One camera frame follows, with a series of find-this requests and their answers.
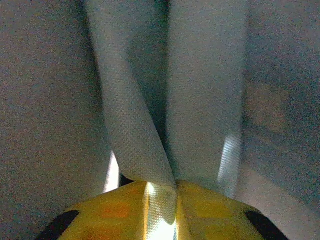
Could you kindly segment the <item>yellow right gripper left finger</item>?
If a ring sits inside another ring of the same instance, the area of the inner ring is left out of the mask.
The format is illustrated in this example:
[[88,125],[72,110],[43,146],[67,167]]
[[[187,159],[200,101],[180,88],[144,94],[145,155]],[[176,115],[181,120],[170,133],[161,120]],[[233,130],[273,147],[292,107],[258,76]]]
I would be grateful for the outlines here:
[[67,208],[38,240],[145,240],[146,182],[132,182]]

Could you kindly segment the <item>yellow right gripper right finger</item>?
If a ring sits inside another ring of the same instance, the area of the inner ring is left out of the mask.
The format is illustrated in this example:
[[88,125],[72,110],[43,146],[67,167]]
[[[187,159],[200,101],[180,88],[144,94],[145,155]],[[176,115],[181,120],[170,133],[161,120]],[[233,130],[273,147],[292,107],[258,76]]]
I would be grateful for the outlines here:
[[258,209],[184,180],[177,181],[179,240],[286,240]]

